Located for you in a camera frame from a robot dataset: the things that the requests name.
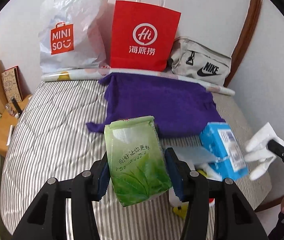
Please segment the blue tissue box pack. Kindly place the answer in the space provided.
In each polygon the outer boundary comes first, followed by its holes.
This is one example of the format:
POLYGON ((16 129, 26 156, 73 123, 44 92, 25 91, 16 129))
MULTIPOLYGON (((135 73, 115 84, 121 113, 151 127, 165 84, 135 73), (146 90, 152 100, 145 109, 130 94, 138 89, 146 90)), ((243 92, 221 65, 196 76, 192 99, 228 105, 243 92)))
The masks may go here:
POLYGON ((209 122, 199 139, 202 146, 218 158, 210 167, 223 179, 238 180, 248 174, 237 139, 226 122, 209 122))

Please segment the brown wooden door frame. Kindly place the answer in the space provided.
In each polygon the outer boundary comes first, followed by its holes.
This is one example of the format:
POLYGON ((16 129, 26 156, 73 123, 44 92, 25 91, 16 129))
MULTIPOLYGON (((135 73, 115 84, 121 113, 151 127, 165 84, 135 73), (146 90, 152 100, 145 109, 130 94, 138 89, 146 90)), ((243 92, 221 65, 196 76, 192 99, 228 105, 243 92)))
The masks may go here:
POLYGON ((238 38, 237 44, 233 53, 231 55, 231 71, 227 76, 224 85, 227 87, 231 82, 232 78, 235 76, 246 51, 249 48, 252 37, 254 36, 254 32, 258 23, 259 15, 261 12, 263 0, 250 0, 248 12, 238 38))

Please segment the striped quilted mattress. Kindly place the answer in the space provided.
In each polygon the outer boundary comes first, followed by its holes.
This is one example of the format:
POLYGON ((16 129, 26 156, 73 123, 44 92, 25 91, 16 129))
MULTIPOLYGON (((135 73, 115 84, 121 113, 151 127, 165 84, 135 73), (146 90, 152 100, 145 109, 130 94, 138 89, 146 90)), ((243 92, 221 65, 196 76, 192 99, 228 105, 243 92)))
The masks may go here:
MULTIPOLYGON (((104 155, 103 135, 86 123, 105 120, 105 90, 93 80, 58 81, 41 83, 33 94, 2 171, 0 211, 10 233, 49 178, 74 178, 104 155)), ((184 224, 167 193, 123 207, 109 187, 93 209, 101 239, 179 239, 184 224)))

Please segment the white Miniso plastic bag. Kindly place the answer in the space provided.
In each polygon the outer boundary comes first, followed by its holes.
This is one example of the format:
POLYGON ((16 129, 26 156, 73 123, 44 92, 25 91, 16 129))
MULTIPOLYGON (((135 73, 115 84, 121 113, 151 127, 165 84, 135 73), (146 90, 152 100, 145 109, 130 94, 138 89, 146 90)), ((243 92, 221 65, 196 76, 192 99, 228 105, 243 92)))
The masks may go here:
POLYGON ((40 8, 40 67, 44 74, 106 64, 98 21, 108 0, 45 0, 40 8))

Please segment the purple towel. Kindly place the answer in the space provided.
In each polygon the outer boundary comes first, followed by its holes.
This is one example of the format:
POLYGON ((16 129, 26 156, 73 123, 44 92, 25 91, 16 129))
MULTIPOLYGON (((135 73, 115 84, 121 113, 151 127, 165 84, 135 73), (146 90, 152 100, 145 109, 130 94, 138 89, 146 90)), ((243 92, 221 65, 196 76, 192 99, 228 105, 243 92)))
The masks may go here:
POLYGON ((88 122, 90 132, 102 133, 111 122, 153 116, 161 138, 198 135, 209 122, 224 122, 213 95, 197 84, 138 74, 113 73, 99 82, 106 85, 106 119, 88 122))

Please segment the grey Nike pouch bag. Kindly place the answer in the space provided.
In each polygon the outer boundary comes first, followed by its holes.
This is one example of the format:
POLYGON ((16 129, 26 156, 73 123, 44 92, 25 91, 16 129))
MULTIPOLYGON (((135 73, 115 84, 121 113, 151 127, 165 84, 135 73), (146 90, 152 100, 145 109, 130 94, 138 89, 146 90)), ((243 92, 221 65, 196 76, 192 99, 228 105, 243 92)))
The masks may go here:
POLYGON ((219 86, 231 71, 231 57, 187 37, 175 39, 168 64, 174 74, 219 86))

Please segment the yellow mesh pouch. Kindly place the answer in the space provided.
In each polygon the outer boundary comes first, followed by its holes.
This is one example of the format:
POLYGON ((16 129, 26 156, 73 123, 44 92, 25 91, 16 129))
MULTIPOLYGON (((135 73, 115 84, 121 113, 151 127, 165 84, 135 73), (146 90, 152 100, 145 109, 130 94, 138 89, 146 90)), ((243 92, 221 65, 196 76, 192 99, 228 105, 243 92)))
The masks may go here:
MULTIPOLYGON (((222 177, 219 174, 207 174, 204 170, 198 170, 200 174, 205 176, 208 179, 221 181, 222 177)), ((169 203, 172 206, 172 211, 175 215, 181 217, 182 219, 186 218, 186 213, 188 209, 188 202, 182 203, 179 198, 175 195, 173 188, 169 189, 169 203)))

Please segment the green tea tissue pack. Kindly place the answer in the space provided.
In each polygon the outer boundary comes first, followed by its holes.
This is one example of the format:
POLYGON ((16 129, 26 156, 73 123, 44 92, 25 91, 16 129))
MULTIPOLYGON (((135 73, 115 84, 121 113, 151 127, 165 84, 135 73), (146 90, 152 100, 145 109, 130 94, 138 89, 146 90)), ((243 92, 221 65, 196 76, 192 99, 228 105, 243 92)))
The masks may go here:
POLYGON ((113 191, 123 207, 171 188, 153 116, 111 122, 104 136, 113 191))

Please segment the brown patterned box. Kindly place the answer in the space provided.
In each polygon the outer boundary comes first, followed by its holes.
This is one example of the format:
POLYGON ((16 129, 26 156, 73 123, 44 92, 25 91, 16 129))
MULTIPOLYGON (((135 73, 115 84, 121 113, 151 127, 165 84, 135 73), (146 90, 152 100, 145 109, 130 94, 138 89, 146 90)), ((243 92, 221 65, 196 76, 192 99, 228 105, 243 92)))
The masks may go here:
POLYGON ((8 102, 15 98, 17 102, 23 101, 23 94, 19 82, 19 67, 11 67, 1 74, 1 80, 8 102))

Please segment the red Haidilao paper bag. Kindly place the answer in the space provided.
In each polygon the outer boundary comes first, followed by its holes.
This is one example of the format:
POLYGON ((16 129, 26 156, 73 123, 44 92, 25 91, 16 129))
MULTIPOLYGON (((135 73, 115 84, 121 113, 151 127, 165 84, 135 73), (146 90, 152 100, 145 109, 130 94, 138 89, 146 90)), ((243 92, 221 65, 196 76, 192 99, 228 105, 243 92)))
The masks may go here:
POLYGON ((170 57, 181 13, 140 0, 116 0, 111 37, 111 68, 161 72, 170 57))

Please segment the rolled patterned mat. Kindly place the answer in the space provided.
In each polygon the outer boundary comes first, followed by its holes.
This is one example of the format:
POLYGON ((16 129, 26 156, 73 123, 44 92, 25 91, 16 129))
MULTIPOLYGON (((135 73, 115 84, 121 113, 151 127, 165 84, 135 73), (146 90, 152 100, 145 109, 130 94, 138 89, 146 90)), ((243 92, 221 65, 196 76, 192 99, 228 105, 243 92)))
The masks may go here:
POLYGON ((163 77, 167 79, 179 80, 189 83, 197 83, 203 86, 208 92, 219 93, 228 96, 234 96, 235 91, 223 86, 215 85, 202 80, 193 79, 181 75, 172 73, 157 72, 151 70, 140 70, 140 69, 122 69, 122 68, 86 68, 86 69, 71 69, 64 70, 62 72, 54 72, 49 74, 43 74, 41 77, 42 81, 69 81, 69 80, 101 80, 107 75, 111 74, 133 74, 143 76, 155 76, 163 77))

